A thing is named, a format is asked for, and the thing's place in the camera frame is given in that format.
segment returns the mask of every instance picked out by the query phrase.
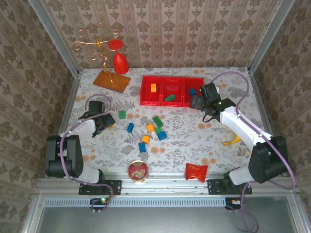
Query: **aluminum frame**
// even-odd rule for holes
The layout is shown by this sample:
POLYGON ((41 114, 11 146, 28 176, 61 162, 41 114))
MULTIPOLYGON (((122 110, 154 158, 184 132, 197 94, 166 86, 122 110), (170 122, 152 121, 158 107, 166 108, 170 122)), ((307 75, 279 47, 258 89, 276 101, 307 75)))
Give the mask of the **aluminum frame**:
MULTIPOLYGON (((208 174, 209 179, 221 179, 222 173, 208 174)), ((122 180, 122 191, 120 196, 114 198, 172 198, 178 200, 180 198, 214 198, 214 197, 238 197, 239 195, 209 195, 207 190, 207 182, 185 181, 184 173, 156 173, 151 172, 143 183, 133 182, 127 173, 108 173, 107 179, 122 180)), ((273 179, 285 186, 291 185, 289 177, 277 177, 273 179)), ((310 223, 307 219, 306 212, 303 208, 302 201, 298 191, 289 191, 276 187, 275 185, 266 182, 263 184, 253 183, 253 194, 247 195, 247 198, 256 197, 287 197, 289 208, 293 216, 294 224, 297 231, 300 233, 310 232, 310 223)), ((79 184, 73 183, 67 179, 45 178, 39 179, 35 197, 31 204, 24 225, 23 233, 35 233, 39 226, 44 201, 46 198, 101 198, 102 196, 78 195, 79 184)))
POLYGON ((248 65, 248 68, 251 73, 254 73, 257 67, 259 66, 260 62, 263 59, 266 51, 268 50, 269 46, 271 45, 275 35, 277 34, 278 30, 280 29, 282 23, 285 20, 285 17, 289 13, 290 9, 292 8, 295 0, 283 0, 281 1, 276 13, 271 20, 271 23, 265 32, 260 44, 258 45, 255 54, 248 65))
POLYGON ((49 34, 52 42, 55 44, 57 51, 60 53, 67 68, 70 70, 74 78, 79 74, 79 65, 72 57, 71 51, 67 48, 66 43, 63 41, 60 33, 57 31, 48 11, 40 0, 29 0, 30 5, 38 15, 40 22, 49 34))

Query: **gray floor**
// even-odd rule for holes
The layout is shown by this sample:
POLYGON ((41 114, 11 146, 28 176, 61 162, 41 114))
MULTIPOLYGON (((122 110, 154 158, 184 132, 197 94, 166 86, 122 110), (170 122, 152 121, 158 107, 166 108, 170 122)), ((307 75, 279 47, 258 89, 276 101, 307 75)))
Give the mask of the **gray floor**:
MULTIPOLYGON (((248 198, 245 208, 256 215, 259 233, 294 233, 285 199, 248 198)), ((247 232, 241 214, 225 208, 45 208, 38 233, 240 233, 247 232)), ((247 218, 250 226, 253 220, 247 218)))

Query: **cable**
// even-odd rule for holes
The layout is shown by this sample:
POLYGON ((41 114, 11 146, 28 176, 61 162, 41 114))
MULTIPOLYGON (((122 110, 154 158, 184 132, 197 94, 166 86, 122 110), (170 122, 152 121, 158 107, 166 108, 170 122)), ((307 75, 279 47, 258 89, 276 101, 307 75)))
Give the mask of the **cable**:
MULTIPOLYGON (((104 96, 108 99, 110 105, 109 105, 109 108, 106 112, 110 111, 111 110, 111 100, 108 98, 108 96, 104 95, 104 94, 95 94, 95 95, 92 95, 90 96, 87 100, 86 100, 86 104, 88 103, 89 99, 93 96, 104 96)), ((109 200, 107 201, 107 204, 106 206, 102 209, 105 210, 109 203, 111 202, 111 199, 112 199, 112 195, 113 195, 113 190, 111 188, 111 186, 107 185, 107 184, 104 184, 104 183, 89 183, 89 182, 84 182, 84 181, 81 181, 79 179, 76 179, 76 178, 73 178, 69 175, 67 169, 66 169, 66 165, 65 165, 65 159, 64 159, 64 156, 63 156, 63 144, 64 144, 64 140, 65 138, 67 137, 67 135, 74 131, 79 125, 81 125, 83 122, 87 121, 87 120, 91 120, 91 119, 94 119, 94 118, 97 118, 97 117, 100 117, 100 116, 103 116, 104 114, 106 114, 106 112, 102 112, 100 114, 97 114, 95 116, 91 116, 89 118, 86 118, 86 119, 83 119, 81 121, 79 121, 78 123, 76 123, 74 126, 72 126, 68 131, 65 132, 65 134, 62 136, 62 139, 60 140, 60 145, 59 145, 59 156, 60 156, 60 160, 61 160, 61 163, 62 163, 62 167, 63 167, 63 170, 64 170, 64 174, 66 175, 66 177, 72 181, 72 182, 77 182, 77 183, 81 183, 81 184, 84 184, 84 185, 90 185, 90 186, 104 186, 104 187, 107 187, 109 188, 110 190, 110 195, 109 195, 109 200)))
POLYGON ((95 212, 95 210, 94 210, 94 205, 95 205, 95 203, 97 203, 97 202, 103 204, 103 205, 101 205, 101 209, 98 210, 98 212, 100 213, 102 210, 104 210, 104 207, 102 207, 102 206, 105 206, 105 205, 107 205, 107 204, 104 204, 104 203, 101 201, 101 199, 93 199, 93 200, 91 200, 91 210, 92 210, 93 212, 95 212))
POLYGON ((208 122, 210 122, 211 120, 214 119, 214 117, 211 117, 211 118, 208 119, 207 121, 204 121, 204 119, 205 119, 206 116, 207 116, 207 113, 205 113, 205 115, 204 115, 204 117, 203 117, 203 119, 202 119, 202 121, 203 121, 204 123, 208 123, 208 122))
MULTIPOLYGON (((283 188, 283 189, 286 189, 286 190, 293 190, 295 187, 296 187, 296 181, 295 181, 295 177, 294 177, 294 173, 293 171, 291 170, 290 166, 288 165, 287 161, 284 159, 284 157, 282 156, 282 154, 275 148, 275 146, 264 136, 264 135, 261 135, 261 133, 255 128, 253 127, 250 123, 248 123, 248 121, 242 117, 242 115, 240 114, 239 112, 239 104, 247 97, 248 93, 249 93, 249 82, 248 80, 246 79, 246 77, 238 72, 235 72, 235 71, 227 71, 227 72, 223 72, 219 75, 217 75, 212 81, 214 82, 217 78, 225 75, 225 74, 236 74, 236 75, 239 75, 240 77, 242 77, 245 82, 246 82, 246 85, 247 85, 247 90, 246 92, 244 93, 244 95, 242 96, 242 98, 238 101, 237 105, 236 105, 236 113, 238 115, 238 117, 241 119, 241 121, 243 121, 247 126, 249 126, 252 130, 254 130, 259 136, 261 136, 266 142, 267 144, 271 147, 271 149, 278 155, 278 157, 280 158, 280 160, 283 162, 283 164, 285 165, 286 169, 288 170, 289 174, 290 174, 290 177, 292 179, 292 186, 291 187, 286 187, 286 186, 283 186, 281 184, 278 184, 277 182, 274 182, 274 181, 269 181, 270 183, 273 183, 274 185, 280 187, 280 188, 283 188)), ((245 226, 245 228, 250 232, 250 233, 257 233, 258 230, 259 230, 259 223, 258 223, 258 220, 257 218, 255 217, 255 215, 253 215, 251 212, 249 211, 246 211, 244 210, 243 208, 243 201, 244 201, 244 198, 245 198, 245 191, 246 191, 246 188, 248 186, 249 183, 246 183, 245 186, 244 186, 244 189, 242 191, 242 195, 241 195, 241 215, 242 215, 242 220, 243 220, 243 224, 245 226), (248 227, 248 225, 246 224, 246 219, 245 219, 245 215, 244 213, 248 213, 256 222, 256 230, 255 231, 251 231, 251 229, 248 227)))
POLYGON ((94 95, 91 95, 89 98, 87 98, 87 100, 86 100, 86 103, 85 103, 85 105, 84 105, 84 108, 85 108, 85 110, 87 110, 87 104, 88 104, 88 102, 89 102, 89 100, 91 99, 91 98, 93 98, 94 96, 102 96, 102 97, 105 97, 108 101, 109 101, 109 110, 111 110, 111 100, 108 98, 108 96, 106 96, 106 95, 104 95, 104 94, 94 94, 94 95))
POLYGON ((247 211, 247 210, 244 210, 244 207, 243 207, 243 202, 244 202, 244 198, 245 198, 245 191, 246 191, 247 186, 248 186, 248 183, 246 183, 246 184, 244 185, 244 188, 243 188, 243 191, 242 191, 242 196, 241 196, 241 215, 242 215, 242 220, 243 220, 243 224, 244 224, 245 228, 246 228, 250 233, 257 233, 257 232, 259 231, 259 223, 258 223, 258 220, 257 220, 256 216, 255 216, 253 213, 251 213, 251 212, 249 212, 249 211, 247 211), (246 219, 245 219, 244 213, 248 213, 248 214, 255 220, 255 222, 256 222, 256 230, 252 231, 252 230, 248 227, 248 225, 246 224, 246 219))

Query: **blue toy block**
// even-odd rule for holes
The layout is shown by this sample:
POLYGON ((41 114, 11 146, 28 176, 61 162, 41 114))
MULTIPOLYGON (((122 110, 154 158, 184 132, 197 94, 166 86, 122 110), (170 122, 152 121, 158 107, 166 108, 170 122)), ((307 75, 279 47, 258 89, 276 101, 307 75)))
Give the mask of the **blue toy block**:
POLYGON ((191 95, 191 96, 194 96, 194 95, 196 95, 196 91, 195 91, 195 89, 190 89, 189 90, 189 95, 191 95))
POLYGON ((139 151, 141 153, 146 152, 146 143, 144 143, 144 142, 139 143, 139 151))
POLYGON ((127 131, 128 131, 129 133, 132 133, 133 128, 134 128, 134 124, 133 124, 133 123, 129 123, 129 124, 128 124, 128 127, 127 127, 127 131))
POLYGON ((158 136, 158 138, 160 139, 160 141, 162 141, 162 140, 164 140, 164 139, 167 138, 167 135, 166 135, 165 132, 159 132, 159 133, 157 134, 157 136, 158 136))

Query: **patterned wallpaper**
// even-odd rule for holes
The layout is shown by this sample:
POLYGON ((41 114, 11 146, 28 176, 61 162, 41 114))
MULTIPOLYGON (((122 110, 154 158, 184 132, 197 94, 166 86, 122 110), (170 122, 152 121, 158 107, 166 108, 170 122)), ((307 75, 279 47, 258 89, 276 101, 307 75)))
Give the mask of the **patterned wallpaper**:
MULTIPOLYGON (((121 52, 130 67, 246 67, 280 2, 43 0, 69 48, 79 29, 95 35, 98 22, 106 38, 122 30, 121 52)), ((80 69, 102 67, 85 50, 71 52, 80 69)))
POLYGON ((255 72, 311 219, 311 1, 296 0, 255 72))
POLYGON ((72 76, 26 0, 0 1, 0 232, 22 226, 72 76))

